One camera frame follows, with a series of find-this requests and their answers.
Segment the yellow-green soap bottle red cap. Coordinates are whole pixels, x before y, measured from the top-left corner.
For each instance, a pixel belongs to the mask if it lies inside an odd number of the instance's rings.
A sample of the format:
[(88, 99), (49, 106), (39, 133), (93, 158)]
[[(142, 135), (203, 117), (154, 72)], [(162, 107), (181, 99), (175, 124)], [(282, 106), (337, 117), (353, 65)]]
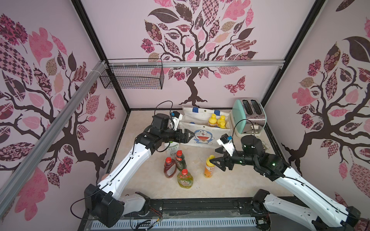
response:
[(180, 187), (189, 189), (193, 186), (194, 178), (188, 169), (185, 168), (178, 173), (177, 182)]

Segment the orange soap bottle yellow cap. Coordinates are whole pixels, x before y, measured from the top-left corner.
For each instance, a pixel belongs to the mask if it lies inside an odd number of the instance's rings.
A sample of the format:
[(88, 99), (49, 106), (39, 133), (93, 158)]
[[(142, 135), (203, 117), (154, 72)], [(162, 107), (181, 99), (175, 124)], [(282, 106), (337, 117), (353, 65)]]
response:
[(216, 114), (212, 114), (208, 120), (209, 127), (217, 127), (217, 117)]
[(217, 120), (217, 126), (221, 129), (226, 129), (226, 116), (220, 116), (220, 118)]
[(213, 175), (213, 171), (215, 169), (215, 164), (211, 163), (211, 160), (214, 159), (214, 158), (215, 158), (214, 155), (210, 155), (206, 159), (206, 165), (205, 165), (205, 170), (204, 170), (204, 176), (206, 178), (210, 178)]

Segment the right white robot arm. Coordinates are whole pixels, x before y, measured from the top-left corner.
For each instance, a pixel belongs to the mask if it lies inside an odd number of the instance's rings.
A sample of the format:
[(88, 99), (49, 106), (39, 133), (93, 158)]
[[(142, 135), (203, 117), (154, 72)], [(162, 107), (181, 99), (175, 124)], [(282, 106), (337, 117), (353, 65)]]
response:
[(325, 195), (305, 180), (285, 160), (264, 150), (262, 141), (253, 135), (242, 137), (238, 151), (233, 138), (227, 134), (217, 140), (215, 151), (222, 157), (210, 160), (222, 171), (234, 165), (252, 166), (261, 176), (284, 187), (304, 203), (297, 205), (260, 189), (252, 198), (250, 208), (255, 213), (275, 213), (293, 220), (312, 231), (353, 231), (361, 213)]

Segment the white canvas Doraemon shopping bag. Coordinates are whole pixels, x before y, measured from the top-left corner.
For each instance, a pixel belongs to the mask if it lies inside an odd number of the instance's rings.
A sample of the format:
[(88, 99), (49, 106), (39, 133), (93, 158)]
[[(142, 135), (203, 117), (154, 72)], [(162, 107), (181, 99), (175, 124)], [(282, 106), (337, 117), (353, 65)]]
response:
[[(225, 127), (220, 128), (218, 124), (209, 123), (212, 115), (216, 120), (225, 119)], [(220, 110), (211, 110), (198, 107), (183, 107), (183, 118), (179, 122), (179, 128), (188, 129), (194, 133), (194, 137), (187, 143), (189, 146), (211, 148), (219, 147), (217, 140), (222, 135), (231, 135), (231, 115)]]

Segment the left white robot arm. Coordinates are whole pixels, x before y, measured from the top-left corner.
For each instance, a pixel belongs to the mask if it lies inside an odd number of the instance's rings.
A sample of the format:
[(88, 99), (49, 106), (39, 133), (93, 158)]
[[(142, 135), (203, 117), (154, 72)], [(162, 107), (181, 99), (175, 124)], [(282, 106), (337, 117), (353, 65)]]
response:
[(90, 184), (84, 191), (87, 213), (106, 227), (113, 227), (123, 215), (132, 212), (147, 213), (149, 197), (134, 193), (122, 197), (121, 194), (142, 164), (148, 160), (163, 143), (188, 143), (194, 133), (178, 128), (183, 115), (177, 111), (170, 115), (158, 113), (149, 125), (139, 134), (128, 155), (106, 178), (97, 185)]

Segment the dark green soap bottle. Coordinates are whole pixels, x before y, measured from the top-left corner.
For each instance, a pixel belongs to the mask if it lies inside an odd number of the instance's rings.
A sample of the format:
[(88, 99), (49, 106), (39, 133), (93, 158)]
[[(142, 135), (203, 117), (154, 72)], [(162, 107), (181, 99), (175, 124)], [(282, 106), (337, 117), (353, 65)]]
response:
[(176, 166), (180, 171), (187, 168), (187, 164), (186, 164), (186, 161), (185, 161), (185, 156), (184, 156), (182, 150), (179, 150), (179, 151), (176, 152), (175, 161), (176, 161)]

